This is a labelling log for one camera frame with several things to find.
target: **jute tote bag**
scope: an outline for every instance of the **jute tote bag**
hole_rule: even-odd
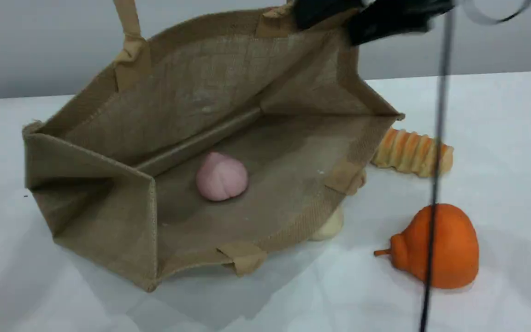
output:
[[[356,73],[345,12],[297,32],[280,8],[197,17],[149,40],[115,0],[124,49],[46,122],[23,130],[25,181],[55,243],[153,291],[171,274],[257,269],[306,240],[355,193],[402,114]],[[196,191],[210,151],[249,188]]]

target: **black wire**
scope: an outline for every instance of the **black wire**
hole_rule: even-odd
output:
[[[484,15],[474,5],[473,0],[464,0],[464,7],[466,15],[474,23],[481,25],[496,25],[510,21],[512,18],[523,13],[531,6],[531,0],[525,0],[515,13],[502,19],[495,19]],[[434,240],[436,239],[436,206],[438,201],[438,194],[440,191],[439,170],[441,162],[441,146],[442,137],[444,134],[444,122],[446,113],[446,101],[448,92],[448,79],[450,75],[450,65],[452,57],[452,37],[454,35],[454,11],[451,10],[445,14],[444,25],[444,40],[442,42],[442,53],[440,59],[440,81],[438,85],[438,105],[437,105],[437,119],[436,119],[436,163],[434,164],[434,174],[432,177],[432,192],[431,192],[431,215],[430,215],[430,235],[427,247],[427,270],[425,273],[425,288],[423,298],[423,310],[421,312],[421,322],[419,324],[419,332],[425,332],[428,323],[428,316],[430,310],[430,294],[431,294],[431,280],[432,269],[434,265]]]
[[[511,20],[512,18],[518,16],[519,14],[525,12],[528,8],[530,8],[530,6],[531,0],[524,0],[520,9],[518,9],[515,13],[512,13],[512,15],[509,15],[505,18],[493,18],[481,12],[474,3],[474,0],[463,0],[463,8],[464,12],[466,12],[466,16],[471,21],[479,25],[497,25],[505,23]]]
[[[440,82],[438,85],[438,105],[436,120],[436,163],[434,164],[434,175],[431,191],[431,217],[430,217],[430,237],[427,246],[427,270],[425,272],[425,292],[423,298],[423,310],[421,312],[421,323],[419,332],[425,332],[427,319],[430,310],[430,290],[432,269],[434,266],[434,239],[436,238],[436,204],[440,191],[440,161],[442,136],[444,134],[444,122],[446,112],[446,98],[448,95],[448,78],[450,74],[450,63],[452,55],[452,36],[454,34],[454,11],[445,14],[444,40],[442,42],[442,54],[440,59]]]

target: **gray wall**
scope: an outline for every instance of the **gray wall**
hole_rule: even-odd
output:
[[[503,16],[522,0],[475,0]],[[284,0],[138,0],[143,35],[214,11],[275,6]],[[531,10],[497,27],[457,11],[455,73],[531,71]],[[423,36],[395,36],[360,47],[364,78],[436,74],[442,21]],[[111,0],[0,0],[0,97],[76,93],[122,46]]]

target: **pink toy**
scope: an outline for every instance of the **pink toy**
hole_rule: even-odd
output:
[[[247,182],[245,166],[220,153],[209,153],[196,174],[200,195],[215,202],[240,195],[247,189]]]

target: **ridged bread roll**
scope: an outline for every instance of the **ridged bread roll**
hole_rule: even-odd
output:
[[[436,164],[436,141],[417,132],[390,128],[382,139],[372,164],[380,168],[393,167],[398,172],[430,177]],[[440,175],[449,172],[454,162],[454,148],[441,145]]]

